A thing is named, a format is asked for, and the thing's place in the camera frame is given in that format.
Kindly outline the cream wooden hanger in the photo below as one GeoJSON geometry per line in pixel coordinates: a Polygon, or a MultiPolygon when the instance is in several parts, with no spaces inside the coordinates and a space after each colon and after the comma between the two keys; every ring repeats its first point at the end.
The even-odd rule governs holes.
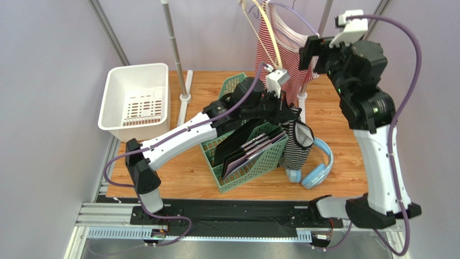
{"type": "Polygon", "coordinates": [[[267,16],[265,10],[261,6],[261,4],[259,4],[258,1],[252,1],[252,2],[256,6],[256,8],[259,10],[260,15],[262,16],[262,20],[265,22],[268,34],[270,36],[270,40],[272,42],[272,46],[273,46],[273,49],[274,49],[274,54],[276,56],[276,60],[274,60],[271,57],[270,52],[267,50],[267,48],[265,47],[262,39],[260,38],[260,36],[256,32],[256,29],[255,29],[253,23],[251,22],[251,20],[249,18],[249,15],[247,14],[247,11],[246,11],[246,0],[239,0],[238,4],[241,6],[243,14],[246,16],[251,28],[253,29],[254,33],[256,34],[256,36],[258,38],[258,41],[260,42],[261,46],[265,50],[265,52],[266,52],[267,56],[269,57],[269,59],[272,61],[274,67],[276,69],[282,69],[283,68],[282,59],[281,59],[280,51],[279,51],[279,48],[278,48],[278,43],[277,43],[276,38],[275,38],[274,30],[273,30],[273,27],[272,27],[272,25],[270,23],[270,19],[267,16]]]}

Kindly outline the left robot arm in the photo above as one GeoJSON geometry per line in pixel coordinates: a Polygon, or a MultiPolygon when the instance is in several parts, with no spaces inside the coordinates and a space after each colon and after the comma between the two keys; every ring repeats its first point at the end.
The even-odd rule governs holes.
{"type": "Polygon", "coordinates": [[[289,75],[279,70],[266,75],[265,81],[247,77],[233,92],[210,103],[183,125],[141,143],[136,139],[128,141],[125,166],[144,210],[156,213],[163,209],[157,170],[177,155],[228,133],[230,136],[215,153],[214,163],[219,165],[231,153],[228,142],[240,147],[260,123],[276,125],[294,119],[282,88],[288,81],[289,75]]]}

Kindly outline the black white striped tank top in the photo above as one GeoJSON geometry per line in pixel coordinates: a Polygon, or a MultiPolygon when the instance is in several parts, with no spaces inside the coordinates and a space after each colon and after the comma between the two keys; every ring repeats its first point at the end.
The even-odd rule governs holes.
{"type": "Polygon", "coordinates": [[[302,109],[291,105],[290,110],[296,119],[281,124],[288,140],[280,156],[278,167],[299,170],[308,159],[314,143],[314,134],[311,128],[301,120],[302,109]]]}

